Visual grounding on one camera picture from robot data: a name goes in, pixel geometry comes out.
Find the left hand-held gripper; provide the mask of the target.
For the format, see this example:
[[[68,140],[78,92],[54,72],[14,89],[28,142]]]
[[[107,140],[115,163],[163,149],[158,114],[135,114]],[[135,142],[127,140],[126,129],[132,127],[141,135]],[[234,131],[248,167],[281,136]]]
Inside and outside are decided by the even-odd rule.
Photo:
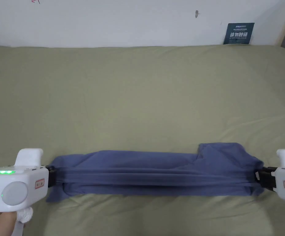
[[[0,167],[0,212],[31,212],[56,185],[56,168],[43,166],[40,148],[21,149],[13,166]]]

